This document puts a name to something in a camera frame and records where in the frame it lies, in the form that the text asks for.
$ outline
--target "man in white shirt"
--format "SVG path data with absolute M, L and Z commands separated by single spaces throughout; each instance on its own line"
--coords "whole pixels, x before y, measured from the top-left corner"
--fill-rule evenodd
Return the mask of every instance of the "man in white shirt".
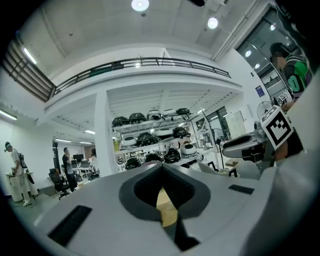
M 12 160 L 15 164 L 14 168 L 12 168 L 12 174 L 15 175 L 19 179 L 20 187 L 22 190 L 22 194 L 24 197 L 23 206 L 31 205 L 30 197 L 27 192 L 26 181 L 25 181 L 25 173 L 22 169 L 19 153 L 16 149 L 14 149 L 9 142 L 5 143 L 5 149 L 11 153 Z

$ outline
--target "metal railing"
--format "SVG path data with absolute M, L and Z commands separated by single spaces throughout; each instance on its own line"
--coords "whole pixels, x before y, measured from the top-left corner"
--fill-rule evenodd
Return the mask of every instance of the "metal railing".
M 109 63 L 105 63 L 102 65 L 98 65 L 87 69 L 85 71 L 76 74 L 66 81 L 59 84 L 56 88 L 54 88 L 54 92 L 51 94 L 52 96 L 60 93 L 61 91 L 67 89 L 68 87 L 91 77 L 112 72 L 116 70 L 122 70 L 126 68 L 143 68 L 146 66 L 171 66 L 171 67 L 185 67 L 191 69 L 204 70 L 208 72 L 212 72 L 224 77 L 231 78 L 229 73 L 210 65 L 202 64 L 195 61 L 178 59 L 178 58 L 163 58 L 163 57 L 145 57 L 145 58 L 128 58 L 122 59 L 118 61 L 113 61 Z
M 18 42 L 12 40 L 2 60 L 4 70 L 13 80 L 39 100 L 47 102 L 56 86 L 23 53 Z

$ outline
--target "white column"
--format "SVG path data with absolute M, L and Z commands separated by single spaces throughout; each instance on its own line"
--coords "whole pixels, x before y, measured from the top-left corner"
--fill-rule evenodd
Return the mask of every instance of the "white column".
M 101 90 L 96 94 L 94 112 L 95 150 L 101 177 L 118 172 L 113 142 L 112 120 L 108 94 L 106 90 Z

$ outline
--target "man in black shirt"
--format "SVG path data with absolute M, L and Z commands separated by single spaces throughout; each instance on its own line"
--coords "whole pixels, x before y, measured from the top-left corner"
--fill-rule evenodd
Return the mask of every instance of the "man in black shirt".
M 75 178 L 74 170 L 71 165 L 70 159 L 70 151 L 67 147 L 63 149 L 64 155 L 62 157 L 63 165 L 64 165 L 64 173 L 66 175 L 66 179 L 68 180 L 71 192 L 75 191 L 77 187 L 77 181 Z

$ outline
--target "computer monitor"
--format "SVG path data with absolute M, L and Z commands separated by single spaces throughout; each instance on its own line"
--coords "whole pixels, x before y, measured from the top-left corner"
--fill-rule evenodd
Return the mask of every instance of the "computer monitor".
M 81 160 L 84 159 L 84 154 L 74 154 L 73 159 L 75 159 L 78 163 L 80 163 Z

